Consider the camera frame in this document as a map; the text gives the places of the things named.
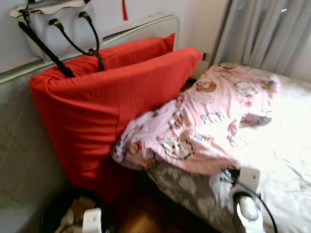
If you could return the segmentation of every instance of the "bed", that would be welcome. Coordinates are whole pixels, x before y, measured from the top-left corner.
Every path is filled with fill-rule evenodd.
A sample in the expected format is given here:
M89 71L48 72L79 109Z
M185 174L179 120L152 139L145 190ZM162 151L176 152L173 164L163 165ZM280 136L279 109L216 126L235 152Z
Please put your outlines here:
M260 76L271 73L244 67ZM247 151L250 166L261 170L259 190L281 233L311 232L311 83L280 76L282 88L273 120L265 126L240 129L239 147ZM190 174L166 162L148 171L157 187L176 203L222 233L232 225L230 185L220 176ZM268 213L261 208L264 227L273 232Z

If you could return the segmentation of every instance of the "wooden floor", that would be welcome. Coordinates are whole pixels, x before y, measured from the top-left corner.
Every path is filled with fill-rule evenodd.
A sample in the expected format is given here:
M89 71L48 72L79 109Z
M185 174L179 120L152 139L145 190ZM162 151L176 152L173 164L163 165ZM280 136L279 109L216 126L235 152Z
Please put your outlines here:
M144 178L113 204L115 233L218 233Z

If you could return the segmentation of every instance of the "red cushion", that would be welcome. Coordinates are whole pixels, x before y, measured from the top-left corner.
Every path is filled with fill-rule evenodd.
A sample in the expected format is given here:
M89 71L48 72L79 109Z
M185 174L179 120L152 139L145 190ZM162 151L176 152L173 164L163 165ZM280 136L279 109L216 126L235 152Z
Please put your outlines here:
M129 170L110 156L112 144L132 118L174 98L200 59L197 50L186 48L75 78L57 76L56 69L33 77L34 99L71 182L94 189L106 201L131 187ZM77 76L80 67L73 67Z

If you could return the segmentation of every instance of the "white handbag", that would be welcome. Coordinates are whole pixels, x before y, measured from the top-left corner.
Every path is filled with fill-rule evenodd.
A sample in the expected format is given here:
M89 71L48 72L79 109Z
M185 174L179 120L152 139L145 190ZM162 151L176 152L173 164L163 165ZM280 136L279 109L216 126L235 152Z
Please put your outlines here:
M93 1L86 0L41 0L18 5L10 16L18 18L60 59L85 52L97 55L103 40L97 35L98 15ZM45 61L51 57L40 48L28 34L27 41L32 52Z

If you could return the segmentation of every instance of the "mattress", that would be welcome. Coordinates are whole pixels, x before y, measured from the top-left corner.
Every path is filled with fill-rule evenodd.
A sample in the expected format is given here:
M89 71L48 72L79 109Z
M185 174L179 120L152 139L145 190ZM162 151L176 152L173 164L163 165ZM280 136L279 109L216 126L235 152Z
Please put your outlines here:
M260 76L271 73L245 67ZM264 126L240 129L239 150L246 166L261 171L259 191L279 233L311 232L311 83L280 76L281 92L273 120ZM190 174L166 162L148 171L157 187L223 233L235 233L230 185L220 175ZM273 226L261 207L266 232Z

